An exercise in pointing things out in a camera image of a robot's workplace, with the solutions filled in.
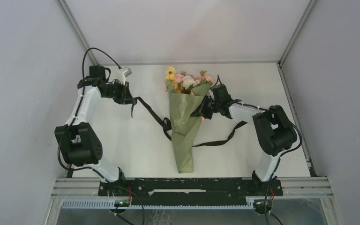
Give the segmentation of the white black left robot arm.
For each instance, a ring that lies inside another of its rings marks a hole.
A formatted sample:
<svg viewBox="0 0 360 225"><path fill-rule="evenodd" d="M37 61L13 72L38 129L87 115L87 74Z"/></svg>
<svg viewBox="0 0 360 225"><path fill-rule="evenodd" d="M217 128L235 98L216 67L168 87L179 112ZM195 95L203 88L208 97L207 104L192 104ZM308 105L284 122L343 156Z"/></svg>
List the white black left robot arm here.
<svg viewBox="0 0 360 225"><path fill-rule="evenodd" d="M92 127L95 109L102 98L120 105L130 105L133 97L126 78L132 71L119 67L116 78L110 81L111 70L90 66L89 75L77 84L78 97L74 109L62 126L55 128L59 164L68 171L92 170L110 190L123 195L128 189L123 171L103 155L103 145Z"/></svg>

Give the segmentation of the peach white fake flower bunch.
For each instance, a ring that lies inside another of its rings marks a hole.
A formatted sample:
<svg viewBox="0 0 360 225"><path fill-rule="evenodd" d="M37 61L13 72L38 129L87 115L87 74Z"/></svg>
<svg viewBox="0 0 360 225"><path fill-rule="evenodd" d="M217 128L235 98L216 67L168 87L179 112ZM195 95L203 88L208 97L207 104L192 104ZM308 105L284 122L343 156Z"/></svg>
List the peach white fake flower bunch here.
<svg viewBox="0 0 360 225"><path fill-rule="evenodd" d="M203 84L213 84L213 78L206 74L207 71L200 71L200 75L194 77L185 71L175 75L173 83L174 92L182 94L192 94L192 89Z"/></svg>

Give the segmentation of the orange wrapping paper sheet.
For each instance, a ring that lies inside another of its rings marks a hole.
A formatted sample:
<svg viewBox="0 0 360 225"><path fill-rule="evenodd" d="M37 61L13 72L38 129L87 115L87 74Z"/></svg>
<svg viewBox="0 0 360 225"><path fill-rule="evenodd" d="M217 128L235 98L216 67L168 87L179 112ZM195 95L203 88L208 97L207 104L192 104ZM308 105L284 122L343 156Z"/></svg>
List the orange wrapping paper sheet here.
<svg viewBox="0 0 360 225"><path fill-rule="evenodd" d="M199 131L202 117L191 114L200 106L212 83L191 89L190 94L169 92L169 119L172 126L172 148L178 173L194 171L192 147Z"/></svg>

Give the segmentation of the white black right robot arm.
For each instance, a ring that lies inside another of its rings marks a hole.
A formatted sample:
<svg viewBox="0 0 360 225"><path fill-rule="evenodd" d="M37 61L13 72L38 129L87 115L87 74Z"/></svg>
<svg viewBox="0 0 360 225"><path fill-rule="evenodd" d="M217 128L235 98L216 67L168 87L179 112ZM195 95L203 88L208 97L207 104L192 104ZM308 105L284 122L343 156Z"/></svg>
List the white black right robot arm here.
<svg viewBox="0 0 360 225"><path fill-rule="evenodd" d="M281 158L301 147L300 131L280 105L264 108L243 103L240 99L233 99L224 84L215 85L210 90L213 95L205 96L190 115L211 119L214 113L219 113L229 119L253 123L262 154L253 171L252 189L258 195L266 194Z"/></svg>

